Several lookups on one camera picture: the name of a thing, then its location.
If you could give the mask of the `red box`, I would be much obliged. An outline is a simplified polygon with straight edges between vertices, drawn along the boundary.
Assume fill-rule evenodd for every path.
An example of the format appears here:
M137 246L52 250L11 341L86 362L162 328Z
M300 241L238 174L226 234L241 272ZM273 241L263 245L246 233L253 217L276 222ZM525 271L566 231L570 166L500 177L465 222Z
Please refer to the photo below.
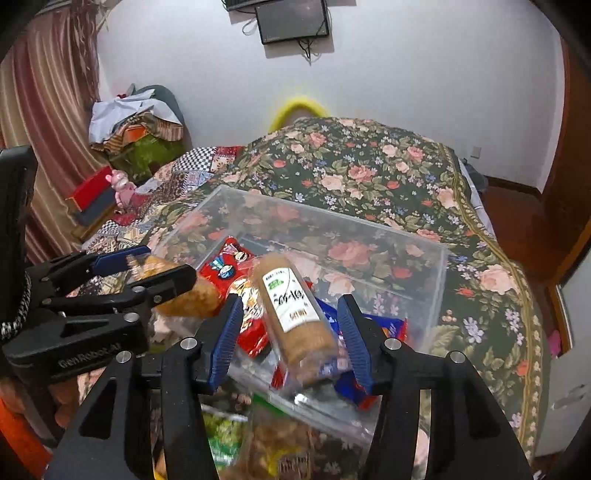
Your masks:
M115 205L114 190L107 176L112 168L107 165L80 184L66 199L68 213L79 225L88 227Z

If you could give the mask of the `red snack packet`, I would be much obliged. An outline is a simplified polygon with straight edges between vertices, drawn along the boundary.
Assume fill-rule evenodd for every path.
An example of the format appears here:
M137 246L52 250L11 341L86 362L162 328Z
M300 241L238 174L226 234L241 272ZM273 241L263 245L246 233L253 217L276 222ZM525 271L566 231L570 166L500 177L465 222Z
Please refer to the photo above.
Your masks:
M226 236L198 270L201 277L215 286L223 299L231 294L242 299L243 316L238 347L250 358L263 353L270 341L259 289L250 277L255 258L238 239Z

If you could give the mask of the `yellow curved headboard tube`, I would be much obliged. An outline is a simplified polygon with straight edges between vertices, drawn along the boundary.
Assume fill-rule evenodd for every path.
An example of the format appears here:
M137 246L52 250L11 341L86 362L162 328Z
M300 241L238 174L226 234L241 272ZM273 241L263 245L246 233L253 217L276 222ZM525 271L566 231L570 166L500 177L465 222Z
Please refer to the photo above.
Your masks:
M331 116L329 111L314 99L305 96L291 97L277 110L267 131L273 133L298 118L325 118L329 116Z

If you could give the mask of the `brown cracker roll packet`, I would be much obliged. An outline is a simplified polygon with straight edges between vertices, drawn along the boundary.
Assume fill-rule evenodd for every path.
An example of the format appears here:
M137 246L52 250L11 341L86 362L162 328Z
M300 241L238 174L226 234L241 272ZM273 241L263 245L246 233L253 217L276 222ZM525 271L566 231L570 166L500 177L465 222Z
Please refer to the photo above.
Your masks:
M252 281L277 358L273 389L294 392L338 376L338 335L294 263L267 253L254 260Z

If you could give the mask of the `striped red curtain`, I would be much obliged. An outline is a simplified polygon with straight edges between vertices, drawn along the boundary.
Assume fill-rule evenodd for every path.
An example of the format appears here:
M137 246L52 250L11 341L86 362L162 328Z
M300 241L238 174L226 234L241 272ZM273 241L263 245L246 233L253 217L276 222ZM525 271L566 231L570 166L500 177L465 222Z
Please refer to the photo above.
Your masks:
M79 246L66 200L104 162L89 147L99 98L93 1L31 19L1 62L1 144L29 145L38 161L26 251L33 263Z

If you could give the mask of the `brown nut snack bag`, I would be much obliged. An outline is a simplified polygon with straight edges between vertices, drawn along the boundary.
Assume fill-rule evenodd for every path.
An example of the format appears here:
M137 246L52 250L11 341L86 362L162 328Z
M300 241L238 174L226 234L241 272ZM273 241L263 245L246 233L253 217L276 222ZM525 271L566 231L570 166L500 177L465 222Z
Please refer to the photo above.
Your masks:
M266 403L249 412L238 458L221 479L356 479L365 451Z

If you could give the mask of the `brown wooden door frame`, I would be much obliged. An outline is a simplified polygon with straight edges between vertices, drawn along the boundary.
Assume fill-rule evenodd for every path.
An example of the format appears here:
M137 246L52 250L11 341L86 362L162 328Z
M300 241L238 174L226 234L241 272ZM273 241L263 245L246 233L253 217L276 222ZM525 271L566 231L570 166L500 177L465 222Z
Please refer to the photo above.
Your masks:
M562 48L562 123L543 190L492 178L484 196L498 242L522 266L548 332L556 318L546 287L590 217L590 75L567 44Z

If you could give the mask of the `green pea snack packet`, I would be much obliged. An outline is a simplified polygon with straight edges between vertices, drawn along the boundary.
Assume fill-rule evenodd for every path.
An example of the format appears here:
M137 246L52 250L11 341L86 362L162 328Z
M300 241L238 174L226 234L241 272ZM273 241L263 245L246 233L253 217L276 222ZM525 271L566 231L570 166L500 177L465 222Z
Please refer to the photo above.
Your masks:
M201 411L211 455L217 471L221 472L238 460L249 419L207 405Z

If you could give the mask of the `clear plastic storage box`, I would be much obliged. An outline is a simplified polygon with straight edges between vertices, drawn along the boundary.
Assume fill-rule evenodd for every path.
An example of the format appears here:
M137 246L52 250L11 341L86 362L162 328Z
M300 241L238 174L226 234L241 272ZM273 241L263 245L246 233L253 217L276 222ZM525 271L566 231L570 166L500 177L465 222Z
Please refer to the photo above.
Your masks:
M232 236L256 256L283 253L315 297L335 306L352 294L363 314L408 323L407 341L429 350L443 298L447 247L419 235L301 203L221 186L162 236L153 253L200 268ZM277 356L236 352L228 375L315 429L370 445L380 406L356 406L331 380L273 388Z

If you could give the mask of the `pile of clothes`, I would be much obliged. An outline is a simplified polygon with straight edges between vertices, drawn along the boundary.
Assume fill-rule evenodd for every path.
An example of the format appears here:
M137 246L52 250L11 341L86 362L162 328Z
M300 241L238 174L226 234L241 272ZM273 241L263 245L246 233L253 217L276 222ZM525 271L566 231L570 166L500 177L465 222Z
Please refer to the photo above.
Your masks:
M96 102L88 142L137 184L192 147L176 97L162 85L131 86L125 95Z

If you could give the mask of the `pink plush toy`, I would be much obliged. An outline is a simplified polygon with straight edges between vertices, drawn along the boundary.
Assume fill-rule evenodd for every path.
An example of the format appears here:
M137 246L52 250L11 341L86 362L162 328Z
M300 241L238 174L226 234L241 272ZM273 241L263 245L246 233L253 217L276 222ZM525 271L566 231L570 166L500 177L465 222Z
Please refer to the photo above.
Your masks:
M105 175L105 180L114 191L114 198L119 210L124 211L131 203L136 186L131 182L127 174L122 170L112 170Z

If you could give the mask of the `patchwork checkered quilt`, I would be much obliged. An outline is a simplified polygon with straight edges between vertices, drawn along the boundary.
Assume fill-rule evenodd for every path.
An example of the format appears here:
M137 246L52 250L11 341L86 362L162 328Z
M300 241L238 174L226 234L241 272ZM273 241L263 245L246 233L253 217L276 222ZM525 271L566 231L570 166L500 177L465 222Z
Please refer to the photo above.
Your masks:
M82 249L147 246L156 257L200 270L235 222L228 190L245 185L250 173L242 147L198 147L160 168L133 196L139 204L105 221Z

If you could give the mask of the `floral dark green bedspread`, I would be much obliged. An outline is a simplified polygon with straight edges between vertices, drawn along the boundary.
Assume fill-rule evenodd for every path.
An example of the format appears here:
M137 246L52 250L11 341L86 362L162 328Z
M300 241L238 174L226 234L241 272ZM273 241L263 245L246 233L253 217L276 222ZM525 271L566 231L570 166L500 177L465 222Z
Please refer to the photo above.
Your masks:
M304 118L254 140L211 179L145 215L155 245L218 185L383 224L450 251L436 349L467 349L527 457L547 407L549 353L540 311L521 266L502 250L476 207L453 150L373 120Z

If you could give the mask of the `blue snack packet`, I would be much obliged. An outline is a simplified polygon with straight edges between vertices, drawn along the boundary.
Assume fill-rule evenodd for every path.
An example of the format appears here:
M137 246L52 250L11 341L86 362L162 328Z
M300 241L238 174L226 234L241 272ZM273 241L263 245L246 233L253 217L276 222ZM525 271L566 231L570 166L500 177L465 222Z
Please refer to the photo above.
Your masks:
M418 410L418 389L403 369L406 350L396 337L386 337L381 326L363 316L351 295L339 298L337 319L356 382L369 396L385 396L399 410Z

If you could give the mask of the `black wall monitor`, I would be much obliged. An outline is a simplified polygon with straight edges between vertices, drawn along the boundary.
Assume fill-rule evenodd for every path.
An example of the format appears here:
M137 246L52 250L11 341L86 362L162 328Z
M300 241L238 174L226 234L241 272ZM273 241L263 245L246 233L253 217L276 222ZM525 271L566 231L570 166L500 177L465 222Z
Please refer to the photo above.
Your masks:
M254 11L263 45L329 37L325 1L271 1L256 6Z

